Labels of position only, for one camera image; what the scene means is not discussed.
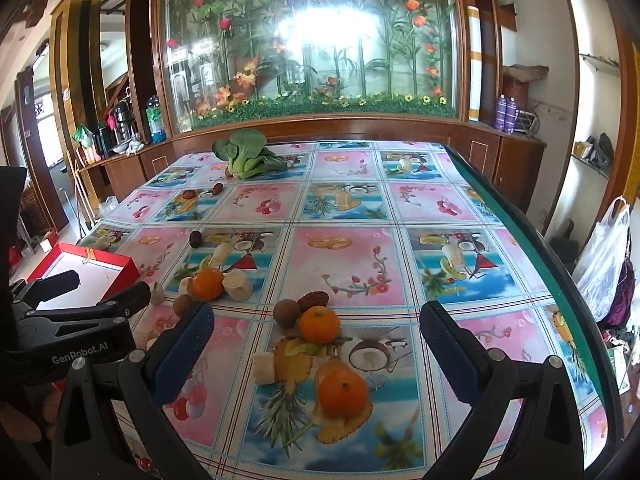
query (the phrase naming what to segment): display cabinet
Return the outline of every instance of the display cabinet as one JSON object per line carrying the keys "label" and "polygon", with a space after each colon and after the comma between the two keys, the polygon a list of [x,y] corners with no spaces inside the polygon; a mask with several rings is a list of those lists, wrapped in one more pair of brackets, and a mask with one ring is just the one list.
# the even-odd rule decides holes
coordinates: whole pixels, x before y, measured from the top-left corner
{"label": "display cabinet", "polygon": [[458,115],[455,0],[152,0],[174,136],[299,114]]}

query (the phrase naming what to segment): water bottle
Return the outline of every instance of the water bottle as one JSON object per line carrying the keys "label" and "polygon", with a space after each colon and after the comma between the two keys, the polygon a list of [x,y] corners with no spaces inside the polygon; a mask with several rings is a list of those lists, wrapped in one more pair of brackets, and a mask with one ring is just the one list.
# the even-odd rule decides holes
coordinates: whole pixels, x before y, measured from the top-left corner
{"label": "water bottle", "polygon": [[154,95],[146,102],[146,118],[149,121],[149,130],[151,131],[151,142],[162,142],[166,140],[164,131],[164,123],[162,122],[162,114],[160,113],[160,101],[158,96]]}
{"label": "water bottle", "polygon": [[516,115],[518,114],[518,105],[513,97],[509,98],[507,102],[507,108],[504,112],[504,128],[505,133],[512,134],[513,127],[516,124]]}
{"label": "water bottle", "polygon": [[500,94],[495,100],[495,121],[494,128],[499,132],[504,128],[504,113],[507,109],[507,99],[504,98],[503,94]]}

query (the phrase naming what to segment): blue rubber pad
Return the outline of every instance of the blue rubber pad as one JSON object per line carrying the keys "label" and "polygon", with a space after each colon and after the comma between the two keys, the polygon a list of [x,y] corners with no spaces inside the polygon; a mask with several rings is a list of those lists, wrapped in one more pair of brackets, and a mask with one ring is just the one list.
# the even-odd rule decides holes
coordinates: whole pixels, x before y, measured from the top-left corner
{"label": "blue rubber pad", "polygon": [[420,310],[420,333],[458,400],[475,406],[481,397],[478,369],[428,303]]}
{"label": "blue rubber pad", "polygon": [[213,334],[213,309],[199,309],[190,323],[156,368],[153,378],[153,400],[161,408],[174,402],[193,370],[200,354]]}

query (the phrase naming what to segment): plastic bag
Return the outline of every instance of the plastic bag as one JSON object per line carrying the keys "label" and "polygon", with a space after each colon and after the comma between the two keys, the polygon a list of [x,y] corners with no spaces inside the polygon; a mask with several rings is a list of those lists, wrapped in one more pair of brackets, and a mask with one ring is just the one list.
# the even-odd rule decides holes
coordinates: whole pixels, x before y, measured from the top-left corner
{"label": "plastic bag", "polygon": [[[624,205],[613,216],[616,202]],[[572,278],[596,321],[602,320],[611,308],[618,286],[618,277],[625,261],[626,236],[630,212],[626,200],[615,199],[600,222],[593,228]]]}

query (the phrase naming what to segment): orange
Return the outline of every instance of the orange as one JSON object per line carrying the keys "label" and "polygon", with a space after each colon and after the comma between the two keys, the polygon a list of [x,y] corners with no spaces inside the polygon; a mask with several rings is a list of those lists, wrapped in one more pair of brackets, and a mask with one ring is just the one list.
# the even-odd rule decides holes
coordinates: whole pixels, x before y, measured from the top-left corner
{"label": "orange", "polygon": [[369,387],[350,370],[332,372],[318,387],[318,401],[331,418],[351,418],[362,413],[369,402]]}
{"label": "orange", "polygon": [[225,290],[222,287],[223,278],[219,270],[206,267],[191,280],[190,293],[198,300],[215,300]]}
{"label": "orange", "polygon": [[340,332],[338,316],[326,306],[312,306],[300,316],[298,324],[302,337],[316,345],[330,343]]}

